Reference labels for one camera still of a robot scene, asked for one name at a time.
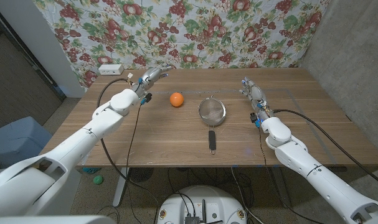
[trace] wooden table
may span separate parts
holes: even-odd
[[[121,76],[100,76],[53,135],[42,153],[60,144],[87,124],[96,108],[102,88],[110,81],[126,77],[139,78],[144,70],[125,70]],[[271,109],[295,110],[307,115],[324,128],[361,164],[378,166],[378,150],[305,70],[289,69],[198,69],[172,70],[150,89],[153,99],[141,107],[138,127],[129,159],[130,167],[250,167],[263,166],[259,133],[250,121],[250,102],[239,93],[241,80],[248,77],[265,92]],[[102,103],[129,88],[125,82],[112,84]],[[184,104],[174,108],[169,97],[181,92]],[[199,103],[213,95],[227,111],[225,121],[215,127],[217,150],[211,155],[208,125],[198,113]],[[126,165],[129,144],[138,106],[131,109],[118,131],[105,138],[111,157],[119,166]],[[313,125],[290,113],[276,114],[291,132],[308,147],[309,153],[326,166],[354,165]],[[267,165],[280,165],[273,150],[262,144]],[[87,167],[109,166],[100,142],[84,161]]]

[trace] gray wall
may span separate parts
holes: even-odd
[[[82,97],[81,88],[42,13],[30,0],[0,0],[0,12],[67,97]]]
[[[302,67],[378,147],[378,1],[331,1]]]

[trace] green ball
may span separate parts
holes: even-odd
[[[103,177],[101,175],[97,175],[95,178],[93,178],[93,183],[95,184],[103,183]]]

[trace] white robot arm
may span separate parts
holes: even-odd
[[[0,217],[38,215],[57,197],[67,177],[95,144],[116,131],[129,109],[151,98],[154,82],[172,67],[152,68],[132,87],[95,110],[92,120],[50,152],[18,162],[0,175]]]
[[[280,119],[273,116],[266,97],[253,81],[242,80],[243,90],[255,109],[252,114],[264,133],[266,143],[275,150],[277,159],[286,167],[302,175],[348,224],[378,223],[378,202],[363,196],[328,168],[320,164],[305,144],[291,134]]]

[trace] orange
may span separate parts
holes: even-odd
[[[183,103],[183,95],[181,95],[180,93],[173,93],[169,100],[171,101],[171,104],[173,106],[181,106]]]

